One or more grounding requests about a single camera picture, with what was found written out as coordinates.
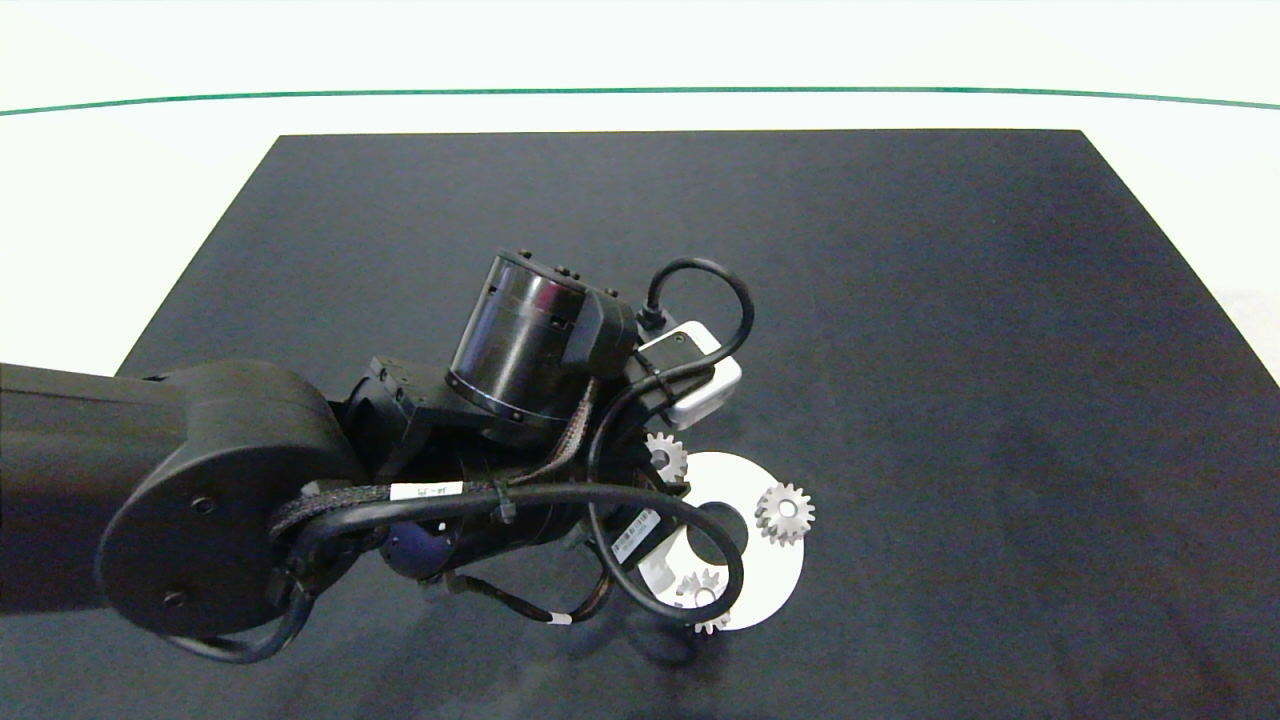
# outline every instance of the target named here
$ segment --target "white disc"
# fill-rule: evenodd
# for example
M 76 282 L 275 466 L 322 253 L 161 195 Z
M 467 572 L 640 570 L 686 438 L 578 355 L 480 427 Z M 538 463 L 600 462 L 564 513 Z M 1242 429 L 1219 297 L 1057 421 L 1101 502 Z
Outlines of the white disc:
M 728 611 L 723 630 L 750 628 L 777 612 L 791 597 L 804 565 L 804 538 L 791 544 L 771 542 L 755 527 L 755 506 L 764 491 L 778 484 L 764 468 L 728 452 L 695 452 L 689 456 L 685 475 L 689 495 L 685 502 L 700 507 L 708 502 L 728 505 L 746 524 L 746 550 L 742 552 L 742 594 Z M 705 605 L 676 594 L 682 579 L 705 570 L 718 573 L 714 592 L 719 597 L 728 583 L 728 569 L 712 565 L 694 553 L 687 530 L 681 528 L 640 561 L 640 574 L 654 596 L 668 605 Z

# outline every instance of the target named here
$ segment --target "white label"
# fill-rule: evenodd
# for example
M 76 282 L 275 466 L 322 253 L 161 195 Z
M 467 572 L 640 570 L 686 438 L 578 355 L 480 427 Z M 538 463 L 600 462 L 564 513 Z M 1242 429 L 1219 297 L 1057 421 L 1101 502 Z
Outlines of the white label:
M 452 483 L 392 483 L 392 500 L 462 495 L 462 480 Z
M 627 525 L 627 529 L 622 530 L 618 539 L 613 541 L 613 556 L 618 559 L 618 562 L 630 557 L 631 553 L 640 547 L 640 543 L 644 542 L 644 538 L 649 537 L 649 533 L 652 533 L 660 521 L 662 515 L 658 515 L 648 507 L 641 510 L 640 514 L 636 515 L 636 519 Z

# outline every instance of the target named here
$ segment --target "gear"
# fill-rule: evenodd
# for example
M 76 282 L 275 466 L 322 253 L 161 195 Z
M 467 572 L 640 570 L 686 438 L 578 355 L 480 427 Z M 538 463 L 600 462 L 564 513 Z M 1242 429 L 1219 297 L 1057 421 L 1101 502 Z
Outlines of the gear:
M 685 443 L 676 439 L 676 436 L 649 433 L 644 446 L 649 448 L 649 460 L 658 470 L 662 482 L 678 483 L 685 479 L 685 473 L 689 471 L 689 454 L 685 452 Z
M 689 598 L 690 605 L 701 607 L 714 602 L 719 597 L 723 591 L 717 591 L 717 587 L 719 587 L 719 573 L 703 570 L 701 577 L 698 573 L 692 573 L 681 580 L 676 588 L 676 597 Z M 685 602 L 677 600 L 675 606 L 684 607 Z M 712 618 L 705 623 L 694 623 L 694 632 L 712 635 L 716 634 L 716 630 L 723 630 L 724 625 L 728 625 L 728 612 L 719 618 Z
M 791 544 L 813 527 L 813 510 L 804 488 L 778 483 L 755 503 L 755 527 L 769 542 Z

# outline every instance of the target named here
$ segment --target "cable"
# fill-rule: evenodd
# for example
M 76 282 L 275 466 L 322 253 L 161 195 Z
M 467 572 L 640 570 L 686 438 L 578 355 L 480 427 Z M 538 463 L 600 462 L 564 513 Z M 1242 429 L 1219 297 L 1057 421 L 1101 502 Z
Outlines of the cable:
M 705 623 L 707 620 L 719 618 L 728 611 L 733 602 L 737 601 L 737 596 L 742 592 L 742 557 L 737 552 L 737 547 L 733 544 L 733 541 L 708 514 L 680 498 L 625 486 L 586 483 L 516 486 L 509 488 L 507 497 L 516 506 L 609 503 L 648 507 L 662 515 L 671 515 L 684 520 L 686 524 L 705 533 L 707 537 L 710 538 L 712 543 L 716 544 L 716 548 L 721 552 L 728 566 L 730 583 L 726 587 L 724 593 L 709 605 L 687 610 L 669 607 L 657 600 L 649 598 L 649 601 L 659 609 L 669 607 L 669 610 L 680 611 L 676 615 L 666 612 L 659 614 L 673 616 L 687 624 Z M 369 502 L 355 507 L 334 510 L 307 523 L 307 525 L 298 534 L 297 541 L 293 543 L 293 548 L 287 560 L 287 568 L 300 577 L 306 577 L 306 573 L 312 565 L 316 564 L 320 548 L 328 541 L 347 533 L 369 530 L 381 525 L 389 525 L 392 523 L 422 523 L 443 518 L 456 518 L 460 515 L 481 514 L 492 511 L 495 506 L 497 498 L 485 492 L 443 497 L 420 497 L 388 502 Z M 607 548 L 608 544 L 605 543 L 602 547 Z M 614 564 L 617 562 L 617 560 L 614 560 L 612 553 L 608 551 L 599 552 L 598 556 L 604 561 L 607 569 L 611 560 L 613 560 Z M 626 582 L 631 582 L 630 578 L 626 578 L 626 574 L 621 570 L 621 568 L 618 568 L 617 573 L 611 571 L 609 574 L 616 584 L 621 585 L 621 583 L 618 583 L 620 574 Z
M 739 278 L 728 268 L 721 265 L 719 263 L 716 263 L 713 260 L 707 260 L 703 258 L 681 258 L 678 260 L 673 260 L 668 263 L 664 268 L 658 270 L 657 274 L 654 274 L 653 279 L 649 282 L 649 295 L 645 304 L 645 309 L 641 313 L 641 322 L 654 322 L 655 318 L 658 320 L 662 319 L 663 316 L 660 305 L 662 288 L 672 274 L 685 269 L 695 269 L 710 273 L 724 281 L 733 290 L 733 295 L 737 296 L 737 301 L 742 307 L 742 318 L 739 322 L 737 329 L 730 337 L 728 342 L 721 345 L 718 348 L 709 352 L 708 355 L 698 360 L 694 360 L 691 363 L 686 363 L 684 365 L 672 368 L 662 373 L 662 377 L 648 375 L 643 379 L 639 379 L 627 386 L 626 389 L 623 389 L 622 393 L 620 393 L 613 400 L 613 402 L 609 404 L 609 407 L 605 410 L 604 416 L 600 419 L 599 425 L 596 425 L 595 436 L 591 438 L 591 445 L 590 448 L 588 450 L 586 455 L 588 483 L 596 482 L 600 466 L 600 455 L 603 454 L 604 442 L 609 434 L 611 425 L 613 425 L 617 418 L 621 416 L 622 413 L 627 407 L 630 407 L 631 404 L 636 401 L 636 398 L 654 389 L 655 387 L 660 386 L 663 379 L 666 379 L 667 382 L 680 380 L 690 375 L 695 375 L 701 370 L 716 365 L 716 363 L 719 363 L 724 357 L 728 357 L 730 355 L 736 352 L 737 348 L 741 347 L 742 343 L 746 342 L 746 338 L 751 334 L 751 328 L 755 324 L 755 304 L 751 301 L 751 293 L 748 290 L 746 283 L 742 282 L 742 279 Z M 663 405 L 658 405 L 645 418 L 643 418 L 640 423 L 643 424 L 645 420 L 648 420 L 648 418 L 653 416 L 660 410 L 663 410 Z M 653 597 L 653 594 L 646 592 L 636 582 L 634 582 L 630 577 L 627 577 L 626 569 L 623 569 L 622 564 L 618 562 L 617 559 L 613 556 L 613 553 L 608 551 L 609 543 L 608 539 L 604 537 L 604 524 L 600 521 L 600 514 L 594 502 L 588 503 L 586 515 L 588 515 L 588 524 L 591 528 L 591 537 L 595 539 L 596 546 L 602 548 L 602 552 L 599 552 L 599 557 L 600 562 L 604 565 L 604 569 L 613 578 L 613 582 L 620 588 L 622 588 L 622 591 L 627 593 L 627 596 L 632 601 L 635 601 L 645 610 L 649 610 L 650 612 L 662 615 L 664 618 L 671 618 L 673 620 L 680 620 L 690 625 L 695 623 L 704 623 L 709 619 L 718 618 L 721 615 L 721 612 L 708 614 L 705 612 L 705 610 L 716 606 L 716 607 L 723 607 L 727 611 L 733 603 L 728 602 L 722 605 L 721 601 L 724 600 L 726 597 L 733 597 L 736 600 L 739 593 L 742 592 L 742 556 L 737 552 L 737 548 L 733 548 L 731 555 L 732 559 L 736 560 L 736 562 L 730 562 L 728 583 L 724 587 L 724 592 L 716 602 L 712 602 L 710 605 L 698 609 L 682 609 L 667 605 L 659 601 L 658 598 Z
M 541 478 L 559 470 L 573 460 L 577 451 L 582 447 L 588 420 L 591 416 L 591 409 L 595 406 L 595 393 L 599 387 L 600 383 L 595 378 L 586 382 L 582 398 L 579 400 L 577 409 L 570 416 L 568 423 L 564 425 L 564 432 L 561 433 L 559 441 L 552 448 L 550 455 L 538 468 L 506 480 L 507 484 L 516 486 Z M 324 515 L 332 510 L 390 500 L 390 489 L 392 486 L 389 484 L 355 486 L 296 497 L 271 514 L 271 519 L 268 521 L 268 536 L 271 541 L 276 541 L 298 523 Z M 502 487 L 502 491 L 504 495 L 506 488 Z
M 613 580 L 609 578 L 608 571 L 602 569 L 600 577 L 595 580 L 595 587 L 591 588 L 590 594 L 577 607 L 568 612 L 550 612 L 480 578 L 454 575 L 453 582 L 457 583 L 460 591 L 471 591 L 492 597 L 530 620 L 549 625 L 572 625 L 590 620 L 604 606 L 604 600 L 609 597 L 609 591 L 613 588 Z
M 301 583 L 294 580 L 293 591 L 289 593 L 289 605 L 284 609 L 284 615 L 276 623 L 275 630 L 270 635 L 256 641 L 233 641 L 220 637 L 160 637 L 170 644 L 207 660 L 230 662 L 233 665 L 248 665 L 250 662 L 271 657 L 293 642 L 293 638 L 298 637 L 298 633 L 302 632 L 302 626 L 307 624 L 307 618 L 311 616 L 311 607 L 314 605 L 315 594 L 306 591 Z
M 742 347 L 742 343 L 746 342 L 746 337 L 751 334 L 751 328 L 755 325 L 755 304 L 751 302 L 751 292 L 748 290 L 746 283 L 742 282 L 742 278 L 737 277 L 733 270 L 730 270 L 724 265 L 705 258 L 680 258 L 678 260 L 667 263 L 667 265 L 654 273 L 653 278 L 649 281 L 649 293 L 645 297 L 644 310 L 640 313 L 643 322 L 648 324 L 660 324 L 663 322 L 660 302 L 662 288 L 667 284 L 667 279 L 680 270 L 703 270 L 704 273 L 710 273 L 724 281 L 724 283 L 733 290 L 733 295 L 737 296 L 737 302 L 742 307 L 742 319 L 739 322 L 737 329 L 728 338 L 728 342 L 716 348 L 716 351 L 707 355 L 707 357 L 695 361 L 703 363 L 699 365 L 699 369 L 709 368 L 710 365 L 714 365 L 736 352 L 737 348 Z M 673 368 L 663 374 L 669 378 L 680 369 L 681 368 Z

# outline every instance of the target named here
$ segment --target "green line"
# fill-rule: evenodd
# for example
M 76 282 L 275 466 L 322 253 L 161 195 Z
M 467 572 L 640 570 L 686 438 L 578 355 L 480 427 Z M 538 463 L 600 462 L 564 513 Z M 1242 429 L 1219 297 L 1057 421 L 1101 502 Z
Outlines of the green line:
M 1143 95 L 1140 92 L 1102 92 L 1093 90 L 1042 90 L 1033 87 L 895 87 L 895 86 L 712 86 L 712 87 L 463 87 L 454 90 L 292 90 L 282 92 L 218 92 L 211 95 L 170 95 L 164 97 L 132 97 L 44 108 L 0 110 L 0 115 L 28 115 L 60 110 L 91 110 L 155 102 L 193 102 L 197 100 L 261 100 L 274 97 L 370 97 L 387 95 L 692 95 L 692 94 L 778 94 L 778 92 L 947 92 L 970 95 L 1053 95 L 1059 97 L 1102 97 L 1108 100 L 1149 100 L 1156 102 L 1188 102 L 1224 108 L 1280 110 L 1280 104 L 1212 97 L 1180 97 L 1176 95 Z

